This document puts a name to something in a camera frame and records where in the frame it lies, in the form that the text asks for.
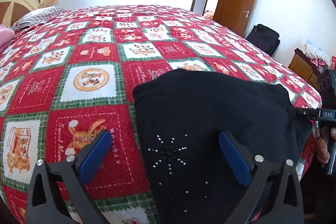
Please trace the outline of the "person right hand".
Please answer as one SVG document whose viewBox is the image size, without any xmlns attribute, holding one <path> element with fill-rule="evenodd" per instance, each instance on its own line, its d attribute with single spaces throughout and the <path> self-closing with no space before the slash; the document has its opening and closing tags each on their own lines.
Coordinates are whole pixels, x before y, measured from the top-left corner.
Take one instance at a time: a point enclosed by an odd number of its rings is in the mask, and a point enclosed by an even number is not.
<svg viewBox="0 0 336 224">
<path fill-rule="evenodd" d="M 320 127 L 318 127 L 315 131 L 315 148 L 318 161 L 321 164 L 327 164 L 330 159 L 330 154 L 327 151 L 327 144 L 323 140 Z"/>
</svg>

